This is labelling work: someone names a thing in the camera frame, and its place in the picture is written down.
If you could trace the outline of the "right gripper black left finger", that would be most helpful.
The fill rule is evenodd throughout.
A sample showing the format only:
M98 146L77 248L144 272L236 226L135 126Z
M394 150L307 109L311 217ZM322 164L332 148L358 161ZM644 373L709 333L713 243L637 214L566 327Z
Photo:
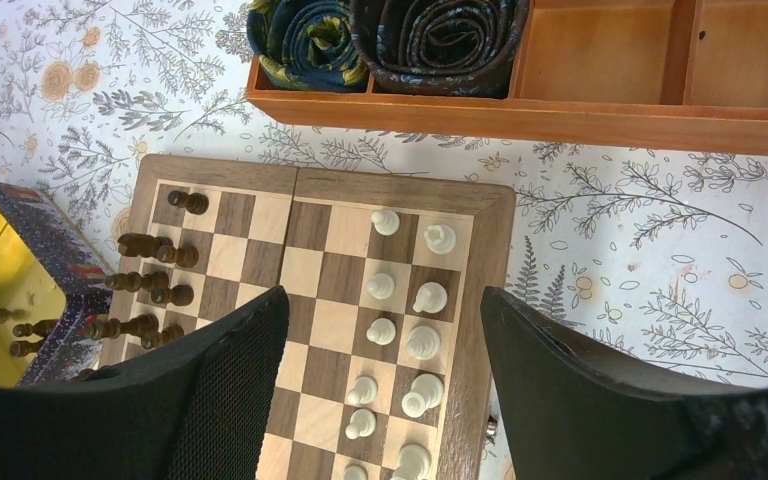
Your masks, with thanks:
M288 335L276 286L79 380L0 387L0 479L252 479Z

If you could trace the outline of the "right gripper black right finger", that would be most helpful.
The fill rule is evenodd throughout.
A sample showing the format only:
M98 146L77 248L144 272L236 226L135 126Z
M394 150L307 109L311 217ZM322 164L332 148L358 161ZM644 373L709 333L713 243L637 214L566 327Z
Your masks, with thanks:
M481 318L520 479L768 479L768 388L651 365L499 287Z

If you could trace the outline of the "gold tin box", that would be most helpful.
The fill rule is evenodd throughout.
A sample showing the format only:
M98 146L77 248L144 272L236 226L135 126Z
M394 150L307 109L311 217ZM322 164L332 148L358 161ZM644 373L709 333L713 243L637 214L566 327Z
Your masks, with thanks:
M84 336L86 324L104 320L112 292L103 283L109 264L44 193L0 182L0 308L13 312L0 324L0 387L77 376L95 368L102 344ZM17 338L21 323L56 319L45 338ZM11 358L11 342L45 343L37 354Z

